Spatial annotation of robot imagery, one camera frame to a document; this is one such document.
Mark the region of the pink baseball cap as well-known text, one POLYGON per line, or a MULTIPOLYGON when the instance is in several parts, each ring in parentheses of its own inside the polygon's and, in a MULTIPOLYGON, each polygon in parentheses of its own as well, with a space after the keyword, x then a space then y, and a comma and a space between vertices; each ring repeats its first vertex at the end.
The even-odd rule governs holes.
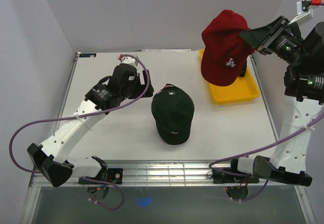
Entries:
POLYGON ((172 84, 166 84, 161 90, 159 90, 158 92, 157 92, 157 94, 159 94, 159 93, 161 93, 162 91, 165 91, 165 90, 171 90, 171 89, 174 89, 175 88, 175 86, 174 85, 172 85, 172 84))

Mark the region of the dark green baseball cap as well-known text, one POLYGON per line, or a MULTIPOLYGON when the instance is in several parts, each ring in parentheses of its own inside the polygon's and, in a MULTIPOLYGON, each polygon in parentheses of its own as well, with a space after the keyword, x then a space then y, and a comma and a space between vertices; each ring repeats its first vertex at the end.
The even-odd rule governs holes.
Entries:
POLYGON ((190 137, 194 102, 181 88, 155 94, 151 113, 160 138, 169 145, 181 145, 190 137))

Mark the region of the red baseball cap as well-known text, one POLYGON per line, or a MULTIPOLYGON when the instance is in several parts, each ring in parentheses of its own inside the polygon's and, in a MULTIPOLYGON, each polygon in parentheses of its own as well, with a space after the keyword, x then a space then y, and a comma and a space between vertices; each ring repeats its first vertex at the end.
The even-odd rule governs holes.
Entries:
POLYGON ((203 78, 216 86, 229 86, 241 73, 255 50, 240 36, 247 21, 232 10, 223 10, 201 34, 205 45, 201 60, 203 78))

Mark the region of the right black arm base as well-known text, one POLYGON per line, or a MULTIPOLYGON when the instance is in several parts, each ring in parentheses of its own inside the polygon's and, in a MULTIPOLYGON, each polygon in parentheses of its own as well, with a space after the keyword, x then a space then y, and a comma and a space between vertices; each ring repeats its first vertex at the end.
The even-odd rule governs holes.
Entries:
POLYGON ((220 170, 210 170, 206 177, 210 179, 214 184, 246 184, 259 183, 259 179, 257 177, 246 178, 243 176, 236 176, 229 174, 231 172, 230 168, 221 168, 220 170))

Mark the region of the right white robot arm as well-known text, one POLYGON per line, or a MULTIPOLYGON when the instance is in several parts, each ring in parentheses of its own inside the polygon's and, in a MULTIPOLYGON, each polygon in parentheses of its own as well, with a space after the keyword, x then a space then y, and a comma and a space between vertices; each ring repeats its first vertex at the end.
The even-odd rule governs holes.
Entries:
POLYGON ((263 55, 275 53, 288 64, 284 75, 285 115, 279 141, 270 157, 257 155, 231 161, 229 177, 241 182, 252 175, 290 185, 310 186, 306 153, 313 128, 323 109, 323 22, 305 39, 297 22, 279 16, 260 28, 240 32, 240 37, 263 55))

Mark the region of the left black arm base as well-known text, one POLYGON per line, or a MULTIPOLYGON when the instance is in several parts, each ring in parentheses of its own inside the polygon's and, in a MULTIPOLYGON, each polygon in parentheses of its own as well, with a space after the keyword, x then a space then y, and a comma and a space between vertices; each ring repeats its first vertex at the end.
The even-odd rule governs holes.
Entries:
POLYGON ((103 172, 99 172, 96 177, 81 177, 79 178, 78 183, 81 185, 106 183, 120 185, 123 183, 123 173, 123 168, 108 168, 103 172))

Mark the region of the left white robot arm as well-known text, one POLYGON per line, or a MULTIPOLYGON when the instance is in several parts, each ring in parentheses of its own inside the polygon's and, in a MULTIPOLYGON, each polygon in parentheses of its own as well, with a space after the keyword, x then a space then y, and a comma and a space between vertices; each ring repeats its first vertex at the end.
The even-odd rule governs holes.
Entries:
POLYGON ((122 101, 152 97, 149 72, 144 70, 142 75, 144 83, 140 81, 136 66, 120 63, 111 76, 99 80, 85 94, 72 120, 66 121, 39 145, 31 144, 27 148, 33 165, 53 187, 59 187, 73 177, 86 177, 96 183, 107 179, 107 164, 99 157, 81 159, 68 155, 83 136, 122 101))

